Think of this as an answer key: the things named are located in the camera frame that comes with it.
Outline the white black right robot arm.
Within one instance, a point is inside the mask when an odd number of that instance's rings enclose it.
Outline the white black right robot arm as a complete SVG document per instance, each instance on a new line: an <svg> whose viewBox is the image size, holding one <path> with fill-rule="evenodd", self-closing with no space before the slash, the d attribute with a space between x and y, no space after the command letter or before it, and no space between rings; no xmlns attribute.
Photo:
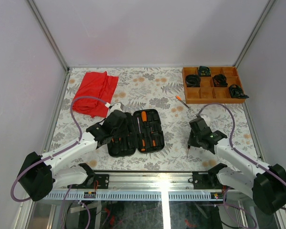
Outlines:
<svg viewBox="0 0 286 229"><path fill-rule="evenodd" d="M202 117L189 123L191 132L188 146L203 148L221 157L237 168L224 164L210 169L208 184L213 188L221 185L234 188L250 197L265 214L271 215L286 204L286 171L251 155L238 153L230 145L230 139L220 131L212 131Z"/></svg>

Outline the large black handled screwdriver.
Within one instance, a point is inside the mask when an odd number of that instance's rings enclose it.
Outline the large black handled screwdriver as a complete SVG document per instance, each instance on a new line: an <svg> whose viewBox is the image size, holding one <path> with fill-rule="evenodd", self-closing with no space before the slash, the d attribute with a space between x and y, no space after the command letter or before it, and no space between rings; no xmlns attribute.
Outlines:
<svg viewBox="0 0 286 229"><path fill-rule="evenodd" d="M144 137L143 137L142 132L141 132L140 120L138 117L137 117L137 123L138 123L138 129L139 129L139 134L140 134L140 140L142 143L141 151L145 152L145 150L146 150L145 149L145 141L144 141Z"/></svg>

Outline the black plastic tool case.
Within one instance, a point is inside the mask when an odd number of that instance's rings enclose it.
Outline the black plastic tool case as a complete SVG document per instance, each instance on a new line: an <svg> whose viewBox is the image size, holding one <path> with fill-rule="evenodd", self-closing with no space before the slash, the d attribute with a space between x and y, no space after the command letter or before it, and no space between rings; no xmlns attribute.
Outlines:
<svg viewBox="0 0 286 229"><path fill-rule="evenodd" d="M145 111L147 113L147 126L144 128L141 119L141 112ZM126 112L128 116L128 129L130 130L130 135L127 137L122 137L119 143L110 143L107 145L108 153L112 157L123 157L131 156L138 150L140 153L148 154L160 151L164 148L164 134L161 127L161 120L157 110L147 109L135 111L133 114ZM145 152L141 151L142 143L140 140L140 134L138 129L137 117L140 120L141 132L145 141ZM153 136L155 138L156 147L153 147L151 139L151 129L153 128Z"/></svg>

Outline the black orange stubby screwdriver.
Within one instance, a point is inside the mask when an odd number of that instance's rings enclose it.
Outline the black orange stubby screwdriver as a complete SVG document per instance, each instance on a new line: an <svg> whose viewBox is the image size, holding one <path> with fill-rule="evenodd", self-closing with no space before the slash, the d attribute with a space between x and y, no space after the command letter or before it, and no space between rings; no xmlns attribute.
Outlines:
<svg viewBox="0 0 286 229"><path fill-rule="evenodd" d="M142 119L144 128L146 128L146 126L147 126L147 113L145 111L141 112L141 119Z"/></svg>

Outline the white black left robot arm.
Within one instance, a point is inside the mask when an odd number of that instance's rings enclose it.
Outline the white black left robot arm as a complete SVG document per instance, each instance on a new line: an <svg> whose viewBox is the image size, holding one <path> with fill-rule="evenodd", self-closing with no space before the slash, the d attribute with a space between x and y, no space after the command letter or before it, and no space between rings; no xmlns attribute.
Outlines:
<svg viewBox="0 0 286 229"><path fill-rule="evenodd" d="M113 139L127 136L130 124L129 113L114 110L107 118L88 127L79 139L41 155L36 152L28 154L17 181L32 201L43 199L53 188L70 185L92 187L95 177L87 164L81 163L69 169L65 166L77 157L111 143Z"/></svg>

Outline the orange black pliers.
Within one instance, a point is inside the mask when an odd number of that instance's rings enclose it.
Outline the orange black pliers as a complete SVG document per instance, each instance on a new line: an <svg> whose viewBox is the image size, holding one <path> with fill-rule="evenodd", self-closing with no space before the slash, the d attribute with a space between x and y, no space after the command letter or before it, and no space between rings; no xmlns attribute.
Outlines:
<svg viewBox="0 0 286 229"><path fill-rule="evenodd" d="M112 138L113 143L119 143L121 141L121 138Z"/></svg>

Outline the small orange precision screwdriver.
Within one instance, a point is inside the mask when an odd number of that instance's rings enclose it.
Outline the small orange precision screwdriver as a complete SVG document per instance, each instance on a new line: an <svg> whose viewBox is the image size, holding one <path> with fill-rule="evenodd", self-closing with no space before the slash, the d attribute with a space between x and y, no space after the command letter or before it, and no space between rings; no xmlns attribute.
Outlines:
<svg viewBox="0 0 286 229"><path fill-rule="evenodd" d="M179 97L179 96L175 96L176 99L178 101L180 101L188 110L190 110L191 108Z"/></svg>

